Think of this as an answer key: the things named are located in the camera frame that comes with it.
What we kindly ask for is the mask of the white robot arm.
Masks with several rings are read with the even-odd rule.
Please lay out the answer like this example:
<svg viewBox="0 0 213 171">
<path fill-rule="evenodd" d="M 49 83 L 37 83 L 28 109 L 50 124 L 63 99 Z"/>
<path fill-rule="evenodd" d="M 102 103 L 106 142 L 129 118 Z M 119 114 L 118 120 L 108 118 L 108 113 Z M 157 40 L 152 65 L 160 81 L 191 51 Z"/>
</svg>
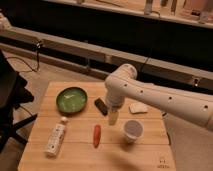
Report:
<svg viewBox="0 0 213 171">
<path fill-rule="evenodd" d="M 123 64 L 105 79 L 109 108 L 119 110 L 130 98 L 213 132 L 213 95 L 143 83 L 136 77 L 135 67 Z"/>
</svg>

